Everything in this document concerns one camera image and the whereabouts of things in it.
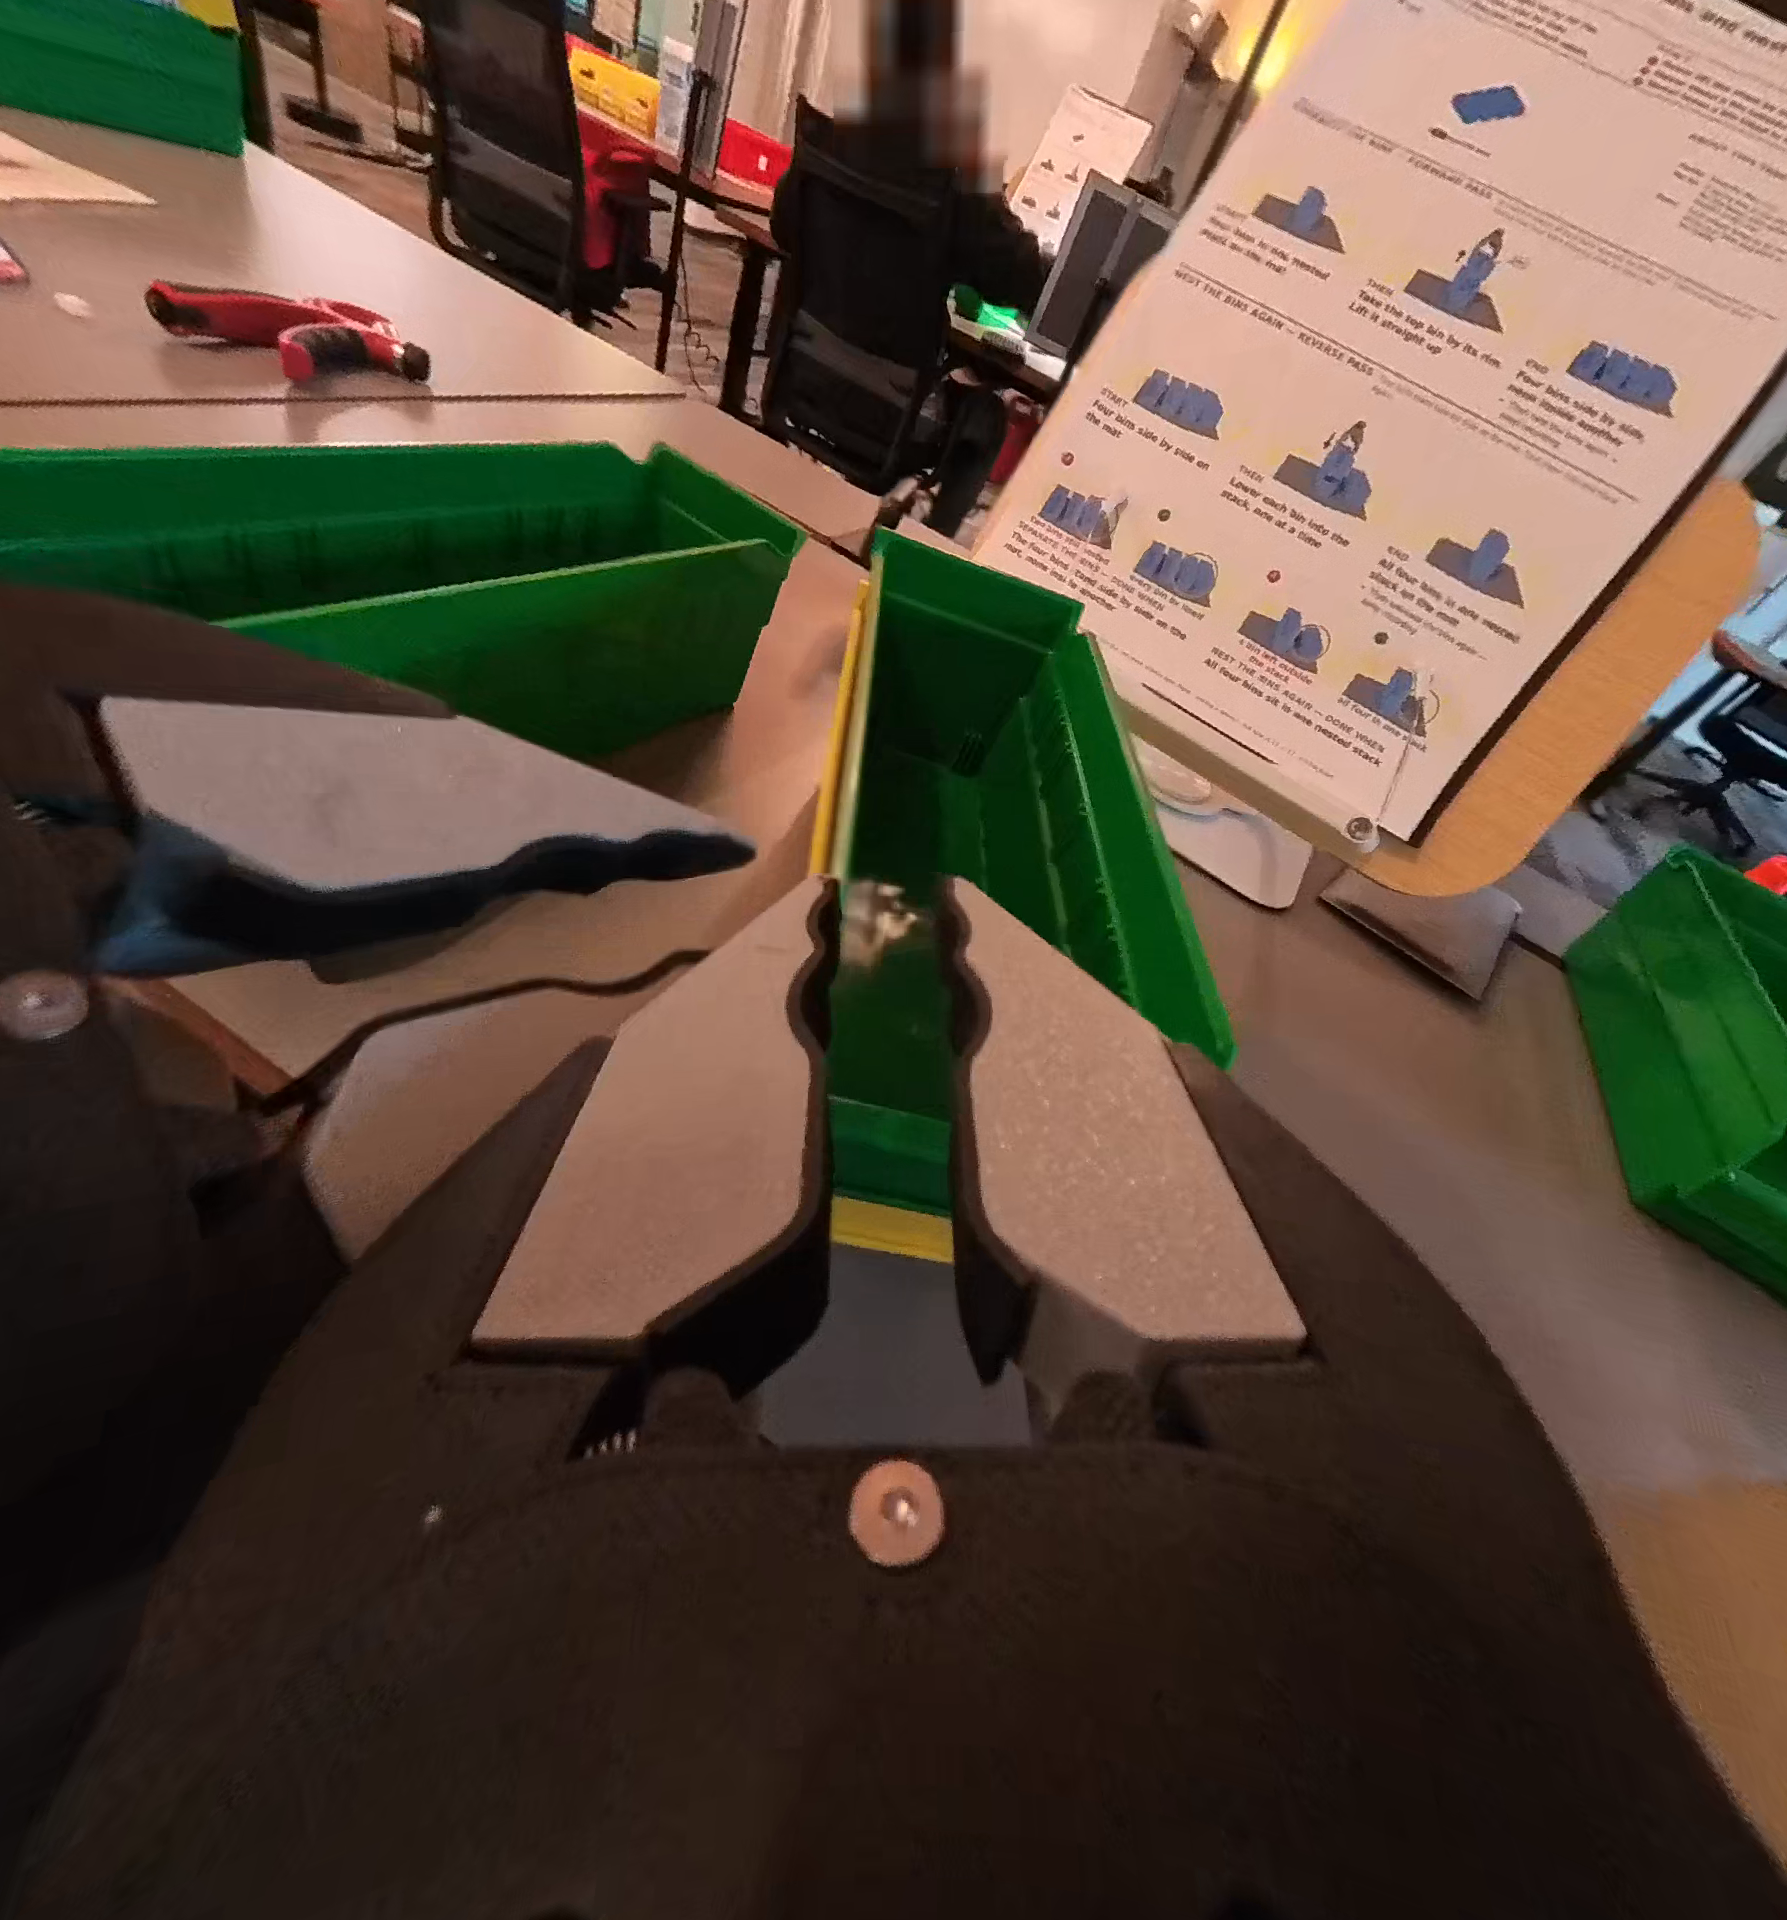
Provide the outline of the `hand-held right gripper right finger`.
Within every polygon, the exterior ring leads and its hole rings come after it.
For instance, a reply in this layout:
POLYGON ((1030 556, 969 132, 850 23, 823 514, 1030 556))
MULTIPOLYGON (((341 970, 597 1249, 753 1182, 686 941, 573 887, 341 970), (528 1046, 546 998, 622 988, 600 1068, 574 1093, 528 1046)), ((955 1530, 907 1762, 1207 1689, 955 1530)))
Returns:
POLYGON ((1091 1378, 1298 1358, 1307 1327, 1186 1079, 1201 1065, 967 879, 948 884, 954 1286, 1038 1428, 1091 1378))

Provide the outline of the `yellow crate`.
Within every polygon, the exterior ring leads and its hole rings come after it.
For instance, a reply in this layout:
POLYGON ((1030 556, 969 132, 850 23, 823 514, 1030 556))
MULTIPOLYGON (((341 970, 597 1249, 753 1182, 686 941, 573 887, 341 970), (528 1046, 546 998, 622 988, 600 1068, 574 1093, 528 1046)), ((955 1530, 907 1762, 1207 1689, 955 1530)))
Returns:
POLYGON ((652 140, 661 109, 661 83, 576 35, 566 37, 566 59, 581 109, 652 140))

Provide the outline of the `red black hand tool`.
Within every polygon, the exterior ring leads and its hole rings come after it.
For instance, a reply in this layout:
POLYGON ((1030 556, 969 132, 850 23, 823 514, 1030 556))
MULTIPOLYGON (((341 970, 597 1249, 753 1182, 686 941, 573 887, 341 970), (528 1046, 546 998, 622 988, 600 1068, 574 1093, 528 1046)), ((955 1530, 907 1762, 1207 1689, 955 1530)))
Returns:
POLYGON ((410 384, 430 383, 426 348, 404 338, 385 315, 350 300, 154 280, 145 291, 145 307, 171 338, 275 353, 283 374, 297 384, 369 371, 410 384))

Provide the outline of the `wooden board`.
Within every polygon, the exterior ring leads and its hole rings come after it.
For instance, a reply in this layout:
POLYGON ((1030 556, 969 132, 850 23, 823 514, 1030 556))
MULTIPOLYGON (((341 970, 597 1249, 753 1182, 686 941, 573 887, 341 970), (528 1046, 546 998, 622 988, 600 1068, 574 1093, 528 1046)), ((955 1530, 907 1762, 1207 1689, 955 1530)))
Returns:
POLYGON ((1579 800, 1747 600, 1760 529, 1747 487, 1711 480, 1589 632, 1552 670, 1419 845, 1383 839, 1353 867, 1437 899, 1510 876, 1579 800))

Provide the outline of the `grey monitor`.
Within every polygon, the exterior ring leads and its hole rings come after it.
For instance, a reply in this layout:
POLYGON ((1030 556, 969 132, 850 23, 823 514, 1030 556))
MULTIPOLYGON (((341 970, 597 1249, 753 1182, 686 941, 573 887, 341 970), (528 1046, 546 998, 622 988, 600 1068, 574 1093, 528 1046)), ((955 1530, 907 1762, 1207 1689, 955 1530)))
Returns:
POLYGON ((1172 237, 1177 216, 1144 191, 1091 168, 1030 322, 1031 351, 1066 360, 1091 338, 1122 289, 1172 237))

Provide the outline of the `white sign stand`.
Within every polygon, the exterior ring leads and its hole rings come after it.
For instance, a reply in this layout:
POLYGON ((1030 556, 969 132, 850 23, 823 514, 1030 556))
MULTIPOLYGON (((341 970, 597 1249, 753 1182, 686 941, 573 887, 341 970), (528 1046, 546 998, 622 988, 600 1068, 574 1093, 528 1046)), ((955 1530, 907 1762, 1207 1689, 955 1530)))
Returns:
POLYGON ((1091 173, 1122 181, 1151 134, 1148 120, 1070 84, 1024 163, 1009 203, 1022 222, 1050 229, 1072 212, 1091 173))

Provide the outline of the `yellow plastic bin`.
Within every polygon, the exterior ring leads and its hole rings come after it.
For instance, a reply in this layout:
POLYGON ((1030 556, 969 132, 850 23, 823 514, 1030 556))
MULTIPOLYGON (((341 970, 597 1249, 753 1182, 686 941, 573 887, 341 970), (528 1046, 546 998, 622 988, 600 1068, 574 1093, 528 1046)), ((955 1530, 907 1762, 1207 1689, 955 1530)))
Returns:
MULTIPOLYGON (((856 591, 849 613, 841 656, 841 679, 831 708, 831 725, 813 794, 809 826, 809 876, 833 876, 837 838, 841 815, 841 777, 853 728, 862 664, 867 659, 867 613, 871 610, 871 581, 856 591)), ((831 1237, 837 1245, 864 1251, 912 1258, 928 1264, 949 1264, 954 1258, 954 1230, 944 1214, 916 1213, 871 1201, 856 1195, 837 1195, 831 1237)))

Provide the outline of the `green plastic bin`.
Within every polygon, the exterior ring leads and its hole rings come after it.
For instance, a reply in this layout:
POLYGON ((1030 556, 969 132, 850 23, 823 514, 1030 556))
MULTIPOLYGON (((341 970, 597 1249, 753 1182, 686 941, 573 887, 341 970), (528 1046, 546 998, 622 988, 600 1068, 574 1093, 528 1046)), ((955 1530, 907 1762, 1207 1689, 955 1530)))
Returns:
POLYGON ((1787 897, 1678 848, 1562 970, 1633 1201, 1787 1305, 1787 897))
POLYGON ((838 1193, 951 1211, 951 1002, 933 914, 977 884, 1216 1066, 1235 1035, 1179 868, 1070 600, 879 533, 837 719, 833 876, 854 957, 831 998, 838 1193))
POLYGON ((0 107, 240 157, 242 39, 180 5, 0 2, 0 107))
POLYGON ((597 762, 737 703, 807 533, 669 444, 0 447, 0 581, 597 762))

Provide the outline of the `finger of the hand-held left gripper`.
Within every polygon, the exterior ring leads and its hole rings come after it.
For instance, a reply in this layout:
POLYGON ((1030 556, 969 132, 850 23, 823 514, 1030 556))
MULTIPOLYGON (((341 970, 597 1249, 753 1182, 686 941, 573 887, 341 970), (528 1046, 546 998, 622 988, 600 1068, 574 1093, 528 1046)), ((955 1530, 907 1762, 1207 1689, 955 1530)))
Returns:
POLYGON ((505 899, 716 876, 722 821, 465 716, 110 698, 131 865, 95 972, 173 978, 448 932, 505 899))
POLYGON ((607 980, 531 976, 362 1020, 256 1099, 283 1130, 345 1267, 587 1043, 665 994, 696 957, 607 980))

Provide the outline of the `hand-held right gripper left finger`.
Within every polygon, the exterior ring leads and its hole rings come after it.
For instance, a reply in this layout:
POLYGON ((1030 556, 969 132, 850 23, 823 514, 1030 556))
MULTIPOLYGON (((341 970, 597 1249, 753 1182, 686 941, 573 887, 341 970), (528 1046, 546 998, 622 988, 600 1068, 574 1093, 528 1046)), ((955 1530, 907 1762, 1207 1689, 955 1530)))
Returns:
POLYGON ((623 1020, 482 1310, 471 1353, 747 1396, 828 1299, 838 885, 806 879, 623 1020))

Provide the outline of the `grey flat pad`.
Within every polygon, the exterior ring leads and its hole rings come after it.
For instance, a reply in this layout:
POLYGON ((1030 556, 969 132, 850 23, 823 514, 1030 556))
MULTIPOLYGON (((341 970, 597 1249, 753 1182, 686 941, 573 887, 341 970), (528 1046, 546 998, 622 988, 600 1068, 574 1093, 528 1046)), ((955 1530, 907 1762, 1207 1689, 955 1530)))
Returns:
POLYGON ((1472 1002, 1484 1002, 1524 907, 1501 887, 1416 897, 1342 871, 1320 906, 1472 1002))

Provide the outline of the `white instruction sheet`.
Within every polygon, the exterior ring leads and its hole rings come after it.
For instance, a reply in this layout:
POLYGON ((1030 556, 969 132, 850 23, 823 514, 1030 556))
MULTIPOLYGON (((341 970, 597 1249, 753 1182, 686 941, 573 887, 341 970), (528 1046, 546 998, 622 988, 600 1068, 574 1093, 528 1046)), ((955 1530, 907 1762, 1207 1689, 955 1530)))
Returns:
POLYGON ((1176 758, 1416 845, 1785 371, 1787 20, 1332 5, 977 557, 1176 758))

